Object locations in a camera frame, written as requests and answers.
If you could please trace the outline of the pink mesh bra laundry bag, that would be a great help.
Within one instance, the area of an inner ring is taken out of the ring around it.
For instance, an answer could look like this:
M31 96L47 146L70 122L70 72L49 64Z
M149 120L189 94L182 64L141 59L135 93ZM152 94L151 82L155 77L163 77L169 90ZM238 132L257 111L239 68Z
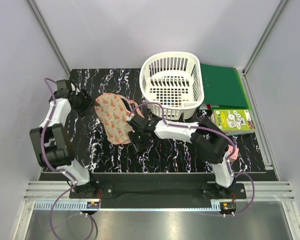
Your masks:
M128 124L127 117L138 104L114 93L102 94L95 101L98 104L94 107L95 112L103 124L107 140L114 145L131 143L128 133L133 128Z

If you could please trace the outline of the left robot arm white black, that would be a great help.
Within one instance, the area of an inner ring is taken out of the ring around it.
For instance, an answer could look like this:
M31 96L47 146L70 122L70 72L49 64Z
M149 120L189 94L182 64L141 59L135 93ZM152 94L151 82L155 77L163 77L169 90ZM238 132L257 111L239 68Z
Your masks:
M62 173L70 180L70 187L76 194L93 198L98 193L98 184L76 160L66 120L71 111L80 117L92 116L99 104L71 80L58 80L55 84L57 90L51 93L44 121L29 132L33 150L41 167Z

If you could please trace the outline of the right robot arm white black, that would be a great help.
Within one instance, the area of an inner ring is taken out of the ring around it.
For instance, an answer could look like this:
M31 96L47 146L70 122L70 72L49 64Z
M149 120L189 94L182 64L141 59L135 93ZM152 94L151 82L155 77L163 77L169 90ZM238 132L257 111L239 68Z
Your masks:
M213 199L226 199L235 194L236 180L230 163L235 145L209 118L176 123L158 117L148 120L136 114L128 116L127 123L132 127L128 137L137 153L149 148L155 139L190 143L199 157L211 164L215 175L215 186L204 191Z

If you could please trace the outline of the white plastic laundry basket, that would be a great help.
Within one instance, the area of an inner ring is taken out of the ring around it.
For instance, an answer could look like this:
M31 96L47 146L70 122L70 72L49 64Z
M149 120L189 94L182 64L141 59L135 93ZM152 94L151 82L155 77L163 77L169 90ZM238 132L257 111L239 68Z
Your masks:
M205 97L200 61L189 52L149 57L140 69L139 85L152 114L166 120L190 119Z

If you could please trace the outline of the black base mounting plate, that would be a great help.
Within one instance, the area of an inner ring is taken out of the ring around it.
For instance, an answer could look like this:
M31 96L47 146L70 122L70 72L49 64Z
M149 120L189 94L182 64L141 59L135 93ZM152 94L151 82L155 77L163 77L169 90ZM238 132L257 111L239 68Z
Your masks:
M211 198L204 191L216 185L215 182L195 181L100 181L97 183L97 193L86 197L70 192L73 200L87 200L88 202L101 199L102 209L115 210L199 210L219 209L219 202L246 200L247 194L242 183L236 183L234 194L227 198Z

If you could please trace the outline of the green illustrated book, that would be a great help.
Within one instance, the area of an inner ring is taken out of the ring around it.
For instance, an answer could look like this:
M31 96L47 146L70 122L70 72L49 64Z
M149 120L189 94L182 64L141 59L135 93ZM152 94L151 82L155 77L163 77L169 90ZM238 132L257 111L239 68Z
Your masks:
M215 109L211 121L228 136L252 134L256 131L248 109Z

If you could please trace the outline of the pink cube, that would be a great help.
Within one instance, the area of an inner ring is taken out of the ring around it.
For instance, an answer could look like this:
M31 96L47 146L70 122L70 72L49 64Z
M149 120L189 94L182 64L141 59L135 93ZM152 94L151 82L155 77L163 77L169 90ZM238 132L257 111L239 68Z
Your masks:
M237 158L238 158L238 155L239 155L239 149L236 147L235 149L231 146L231 145L229 145L228 146L228 154L230 155L231 153L233 153L233 155L231 155L230 157L229 157L229 162L230 163L233 163L234 161L236 161L237 160Z

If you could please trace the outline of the green folder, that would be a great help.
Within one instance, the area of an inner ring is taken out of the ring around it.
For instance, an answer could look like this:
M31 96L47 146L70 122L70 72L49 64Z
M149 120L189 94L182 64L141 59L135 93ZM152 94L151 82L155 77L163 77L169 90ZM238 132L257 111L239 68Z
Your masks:
M251 104L233 67L201 64L205 105L211 109L250 109Z

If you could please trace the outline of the aluminium front rail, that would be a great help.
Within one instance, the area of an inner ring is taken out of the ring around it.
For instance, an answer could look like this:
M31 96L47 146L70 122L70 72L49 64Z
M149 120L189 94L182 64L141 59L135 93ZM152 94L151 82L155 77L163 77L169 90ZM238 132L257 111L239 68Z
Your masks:
M285 181L239 181L235 194L212 199L207 188L212 182L114 182L102 183L101 193L91 198L78 196L62 181L31 181L23 199L36 210L78 211L167 211L217 212L225 204L249 202L292 202L294 195Z

